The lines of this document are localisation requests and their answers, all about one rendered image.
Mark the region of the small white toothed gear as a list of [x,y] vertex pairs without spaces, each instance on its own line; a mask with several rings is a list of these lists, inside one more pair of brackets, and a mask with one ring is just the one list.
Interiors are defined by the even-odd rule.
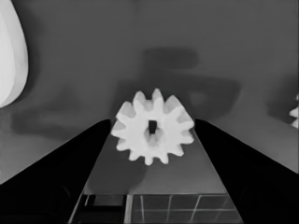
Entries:
[[[296,96],[296,100],[299,102],[299,94]],[[292,127],[298,128],[298,108],[293,109],[289,115],[294,117],[294,121],[292,122]]]
[[143,157],[151,166],[155,159],[168,164],[168,155],[184,155],[182,145],[194,139],[190,129],[194,121],[177,97],[167,100],[159,89],[155,89],[147,100],[138,91],[132,102],[124,102],[116,115],[111,135],[118,138],[116,149],[129,150],[129,160]]

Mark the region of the white round carrier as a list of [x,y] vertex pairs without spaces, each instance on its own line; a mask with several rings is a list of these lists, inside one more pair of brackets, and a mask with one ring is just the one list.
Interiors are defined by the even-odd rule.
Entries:
[[11,0],[0,0],[0,108],[23,92],[29,61],[21,21]]

